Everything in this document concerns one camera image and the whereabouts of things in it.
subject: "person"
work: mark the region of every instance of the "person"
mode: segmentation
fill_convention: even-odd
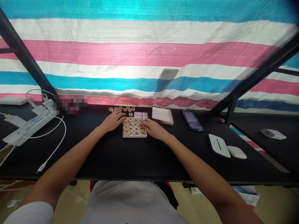
[[[95,144],[125,119],[113,112],[86,138],[55,162],[36,182],[4,224],[48,224],[57,201],[74,179]],[[216,209],[222,223],[262,223],[237,192],[208,164],[186,148],[157,122],[144,120],[147,133],[166,143],[184,166],[195,185]],[[81,224],[187,223],[152,182],[99,181],[88,199]]]

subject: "hand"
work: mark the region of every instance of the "hand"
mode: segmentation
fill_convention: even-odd
[[[126,117],[120,118],[124,115],[126,114],[120,111],[112,112],[112,114],[107,116],[106,119],[101,123],[99,128],[101,128],[105,133],[113,131],[126,119]]]
[[[162,128],[157,122],[145,119],[143,122],[140,123],[139,126],[143,126],[147,133],[152,136],[153,138],[159,139],[165,142],[169,139],[172,135],[169,134],[164,128]]]

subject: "black metal frame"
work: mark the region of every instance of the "black metal frame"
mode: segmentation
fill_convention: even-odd
[[[280,50],[273,54],[260,68],[253,72],[247,79],[242,81],[226,98],[219,102],[211,111],[210,115],[218,115],[228,108],[225,123],[229,126],[233,116],[237,99],[257,85],[272,72],[279,72],[299,76],[299,72],[279,68],[286,61],[299,52],[299,32]]]
[[[37,62],[34,60],[33,56],[19,37],[16,30],[13,28],[12,24],[0,8],[0,35],[7,43],[9,48],[1,48],[0,54],[14,53],[24,67],[28,70],[37,84],[41,89],[51,92],[56,95],[56,91],[50,84],[49,80],[42,72]],[[53,96],[46,93],[49,99],[53,99]]]

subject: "black desk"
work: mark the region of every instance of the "black desk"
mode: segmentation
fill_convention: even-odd
[[[110,114],[108,108],[109,106],[105,105],[88,105],[86,114],[65,116],[67,134],[44,171],[96,128]],[[28,104],[0,106],[1,112],[18,115],[25,120],[35,116],[31,109]],[[151,108],[137,107],[136,111],[147,112],[151,117]],[[172,110],[172,113],[174,125],[161,125],[229,183],[299,185],[295,177],[280,172],[217,117],[204,119],[203,115],[199,116],[205,128],[204,133],[199,133],[187,127],[181,110]],[[58,119],[53,119],[38,131],[36,136],[47,133],[58,122]],[[5,124],[3,120],[0,124],[1,138],[13,131],[13,126]],[[28,140],[16,148],[0,168],[0,178],[38,179],[42,173],[36,174],[37,169],[56,148],[63,132],[64,126],[60,125],[51,134]],[[248,159],[241,160],[234,157],[228,159],[216,155],[209,147],[207,140],[209,133],[222,137],[227,145],[240,147]],[[122,138],[121,126],[107,133],[95,145],[76,179],[191,181],[183,166],[165,144],[150,136],[138,139]]]
[[[234,113],[232,125],[289,171],[299,172],[299,116]],[[264,128],[277,130],[287,138],[268,138],[260,132]]]

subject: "tiled floor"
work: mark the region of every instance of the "tiled floor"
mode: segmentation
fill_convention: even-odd
[[[179,202],[178,211],[190,224],[221,223],[215,209],[204,196],[192,195],[181,183],[170,183]],[[284,187],[257,186],[261,199],[255,213],[265,224],[294,223],[299,211],[299,197],[291,189]],[[9,201],[24,197],[28,190],[9,192],[0,201],[0,223],[14,211],[6,208]],[[53,224],[79,223],[87,208],[90,194],[89,181],[78,181],[76,186],[68,186],[62,193],[53,218]]]

